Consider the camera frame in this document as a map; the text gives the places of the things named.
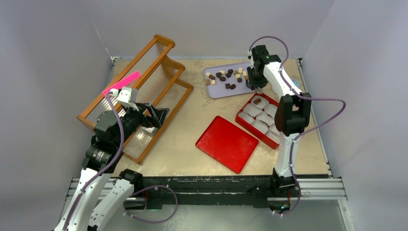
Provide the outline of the brown square chocolate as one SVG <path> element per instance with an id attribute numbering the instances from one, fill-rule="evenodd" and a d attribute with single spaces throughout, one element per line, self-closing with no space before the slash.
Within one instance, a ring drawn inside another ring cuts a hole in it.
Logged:
<path id="1" fill-rule="evenodd" d="M 255 99 L 255 100 L 253 101 L 253 103 L 254 103 L 255 105 L 258 105 L 258 104 L 260 104 L 261 102 L 262 102 L 262 100 L 261 100 L 260 98 Z"/>

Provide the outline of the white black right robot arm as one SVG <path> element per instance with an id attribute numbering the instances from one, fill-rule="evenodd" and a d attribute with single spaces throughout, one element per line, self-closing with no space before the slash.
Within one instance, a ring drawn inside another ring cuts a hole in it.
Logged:
<path id="1" fill-rule="evenodd" d="M 280 134 L 279 154 L 273 169 L 274 180 L 270 183 L 271 192 L 281 196 L 294 183 L 294 165 L 299 135 L 309 125 L 311 102 L 291 80 L 283 67 L 283 61 L 277 55 L 269 54 L 265 45 L 256 45 L 248 51 L 251 61 L 247 68 L 248 88 L 261 90 L 270 83 L 279 97 L 274 116 L 275 127 Z"/>

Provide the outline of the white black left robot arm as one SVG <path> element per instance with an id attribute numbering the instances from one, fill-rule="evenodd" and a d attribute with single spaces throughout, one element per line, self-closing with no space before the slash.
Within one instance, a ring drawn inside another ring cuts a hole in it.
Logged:
<path id="1" fill-rule="evenodd" d="M 115 109 L 100 113 L 79 183 L 55 230 L 102 231 L 127 198 L 142 194 L 142 174 L 126 169 L 108 194 L 99 198 L 123 155 L 125 141 L 139 126 L 160 128 L 168 113 L 169 109 L 148 103 L 126 107 L 124 116 Z"/>

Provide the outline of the red chocolate box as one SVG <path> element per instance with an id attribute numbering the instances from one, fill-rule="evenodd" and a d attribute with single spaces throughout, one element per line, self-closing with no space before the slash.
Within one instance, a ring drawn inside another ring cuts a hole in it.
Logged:
<path id="1" fill-rule="evenodd" d="M 255 105 L 253 101 L 260 98 L 262 102 Z M 264 144 L 276 150 L 280 144 L 280 134 L 275 126 L 274 116 L 278 103 L 262 93 L 254 94 L 238 111 L 235 122 L 254 135 Z"/>

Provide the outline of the lavender plastic tray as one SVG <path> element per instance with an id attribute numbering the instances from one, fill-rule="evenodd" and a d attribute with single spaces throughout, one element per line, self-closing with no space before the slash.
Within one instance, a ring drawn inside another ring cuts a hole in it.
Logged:
<path id="1" fill-rule="evenodd" d="M 250 66 L 250 62 L 242 62 L 242 63 L 234 63 L 234 64 L 225 64 L 225 65 L 218 65 L 218 66 L 212 66 L 212 67 L 207 67 L 203 70 L 203 76 L 204 79 L 209 79 L 209 81 L 212 81 L 207 73 L 212 74 L 216 79 L 215 79 L 215 84 L 208 84 L 206 85 L 208 95 L 212 99 L 218 99 L 218 98 L 223 98 L 223 97 L 229 97 L 229 96 L 234 96 L 234 95 L 241 95 L 241 94 L 248 94 L 248 93 L 254 93 L 254 90 L 251 90 L 246 86 L 245 83 L 245 78 L 241 75 L 242 77 L 242 82 L 238 82 L 236 80 L 235 74 L 232 73 L 231 77 L 227 77 L 225 81 L 219 80 L 219 78 L 216 77 L 216 73 L 220 71 L 225 71 L 227 72 L 229 69 L 232 69 L 233 72 L 235 70 L 239 70 L 239 68 L 242 68 L 243 71 L 247 70 L 247 67 Z M 235 84 L 236 88 L 231 90 L 230 85 Z"/>

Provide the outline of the orange wooden shelf rack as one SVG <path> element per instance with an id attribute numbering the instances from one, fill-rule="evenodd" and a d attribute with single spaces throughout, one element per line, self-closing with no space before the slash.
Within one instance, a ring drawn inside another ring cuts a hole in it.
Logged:
<path id="1" fill-rule="evenodd" d="M 137 89 L 136 103 L 150 103 L 155 108 L 169 108 L 165 122 L 154 135 L 144 132 L 139 126 L 125 141 L 122 157 L 141 164 L 170 124 L 180 107 L 193 90 L 193 86 L 179 79 L 185 70 L 184 65 L 170 59 L 168 52 L 174 47 L 173 40 L 155 35 L 154 38 L 130 61 L 130 63 L 107 86 L 138 71 L 141 77 L 127 85 Z M 125 108 L 114 96 L 103 97 L 100 93 L 93 102 L 77 116 L 89 130 L 94 127 L 100 113 L 115 109 L 120 116 L 125 115 Z"/>

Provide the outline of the white blue oval package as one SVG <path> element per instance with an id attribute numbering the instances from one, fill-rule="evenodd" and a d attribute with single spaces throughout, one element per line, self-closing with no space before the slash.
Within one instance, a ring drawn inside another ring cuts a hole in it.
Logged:
<path id="1" fill-rule="evenodd" d="M 298 87 L 299 89 L 301 88 L 301 84 L 299 83 L 298 80 L 296 80 L 295 78 L 292 78 L 291 81 L 292 81 L 292 83 L 293 83 L 296 87 Z M 276 91 L 275 91 L 275 89 L 274 89 L 273 86 L 271 87 L 271 89 L 272 89 L 272 91 L 273 91 L 274 93 L 276 93 Z"/>

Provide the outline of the pink flat box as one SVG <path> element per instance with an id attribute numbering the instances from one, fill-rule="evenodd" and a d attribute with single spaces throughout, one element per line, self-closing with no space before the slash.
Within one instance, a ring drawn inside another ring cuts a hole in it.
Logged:
<path id="1" fill-rule="evenodd" d="M 103 97 L 106 96 L 117 96 L 119 91 L 126 87 L 131 82 L 138 80 L 141 77 L 141 74 L 138 71 L 133 72 L 132 74 L 128 75 L 127 77 L 122 78 L 118 82 L 112 84 L 111 86 L 107 87 L 102 91 Z"/>

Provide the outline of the red box lid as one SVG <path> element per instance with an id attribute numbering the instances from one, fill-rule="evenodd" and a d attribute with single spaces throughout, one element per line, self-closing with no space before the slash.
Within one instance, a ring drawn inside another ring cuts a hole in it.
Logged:
<path id="1" fill-rule="evenodd" d="M 195 146 L 232 172 L 239 174 L 258 144 L 258 139 L 228 120 L 216 116 Z"/>

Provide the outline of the black metal base rail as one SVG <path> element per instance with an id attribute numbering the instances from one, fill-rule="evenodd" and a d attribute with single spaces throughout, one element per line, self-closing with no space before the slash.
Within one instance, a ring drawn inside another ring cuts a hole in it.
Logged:
<path id="1" fill-rule="evenodd" d="M 110 178 L 100 199 L 119 178 Z M 137 202 L 148 209 L 163 205 L 245 205 L 284 213 L 301 200 L 343 200 L 341 179 L 326 175 L 300 175 L 298 185 L 280 188 L 270 175 L 252 176 L 142 176 L 143 188 L 125 200 L 128 207 Z"/>

